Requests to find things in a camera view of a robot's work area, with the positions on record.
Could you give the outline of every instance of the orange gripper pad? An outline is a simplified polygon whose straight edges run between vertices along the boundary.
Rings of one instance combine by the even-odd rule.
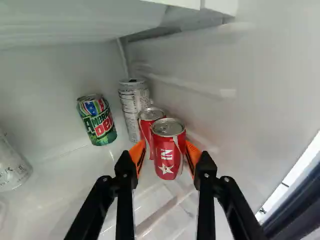
[[[136,176],[139,179],[140,171],[146,155],[146,142],[144,140],[139,141],[129,150],[129,154],[135,165]]]
[[[189,165],[189,170],[190,170],[192,179],[194,180],[196,165],[200,159],[202,152],[188,140],[185,141],[185,145],[186,145],[185,157]]]

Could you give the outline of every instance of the silver can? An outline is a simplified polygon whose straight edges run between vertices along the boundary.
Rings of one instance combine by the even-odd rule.
[[[0,130],[0,192],[19,187],[32,171],[31,165],[11,147]]]
[[[142,79],[126,79],[119,83],[118,89],[129,140],[140,141],[138,113],[150,104],[148,85]]]

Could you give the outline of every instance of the mountain dew logo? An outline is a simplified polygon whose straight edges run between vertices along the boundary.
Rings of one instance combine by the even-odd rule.
[[[109,108],[99,115],[85,116],[82,118],[88,134],[95,135],[97,139],[103,138],[114,125]]]

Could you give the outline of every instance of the white refrigerator wall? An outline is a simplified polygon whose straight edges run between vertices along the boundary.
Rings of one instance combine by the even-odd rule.
[[[320,125],[319,12],[318,0],[240,0],[233,23],[128,45],[132,74],[207,142],[253,211]]]
[[[90,144],[77,98],[102,93],[126,134],[117,91],[124,77],[116,41],[3,50],[0,127],[33,164]]]

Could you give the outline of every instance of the can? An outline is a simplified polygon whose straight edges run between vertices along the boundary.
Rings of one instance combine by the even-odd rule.
[[[141,140],[138,113],[150,105],[148,85],[143,79],[125,79],[119,82],[118,94],[129,140],[136,144]]]
[[[165,111],[156,106],[142,109],[138,114],[140,138],[145,140],[146,159],[154,160],[154,147],[151,136],[151,125],[158,119],[166,117]]]
[[[0,192],[19,187],[32,172],[31,165],[12,148],[0,131]]]
[[[159,178],[174,180],[183,170],[186,127],[176,118],[162,118],[152,126],[154,168]]]
[[[79,97],[76,108],[93,145],[107,145],[117,138],[109,103],[101,94]]]

